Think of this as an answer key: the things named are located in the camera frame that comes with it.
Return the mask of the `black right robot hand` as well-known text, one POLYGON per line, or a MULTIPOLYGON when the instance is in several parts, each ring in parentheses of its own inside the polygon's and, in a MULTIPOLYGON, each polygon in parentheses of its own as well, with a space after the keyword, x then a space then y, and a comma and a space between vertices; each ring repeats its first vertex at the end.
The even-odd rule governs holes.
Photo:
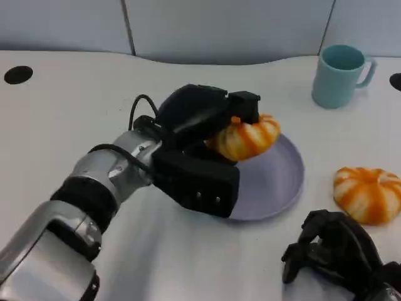
POLYGON ((308 213, 301 229, 281 257, 284 284, 310 268, 355 300, 400 300, 400 264, 383 263, 373 240, 354 219, 319 209, 308 213))

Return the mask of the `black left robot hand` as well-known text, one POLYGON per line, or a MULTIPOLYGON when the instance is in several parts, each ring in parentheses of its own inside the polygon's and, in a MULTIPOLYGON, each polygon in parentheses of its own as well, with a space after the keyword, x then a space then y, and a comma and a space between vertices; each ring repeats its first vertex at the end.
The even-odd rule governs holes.
POLYGON ((169 135, 167 145, 198 159, 234 166, 236 159, 227 159, 207 145, 239 117, 248 124, 259 117, 261 97, 251 92, 229 93, 221 88, 187 84, 173 92, 159 107, 156 123, 169 135))

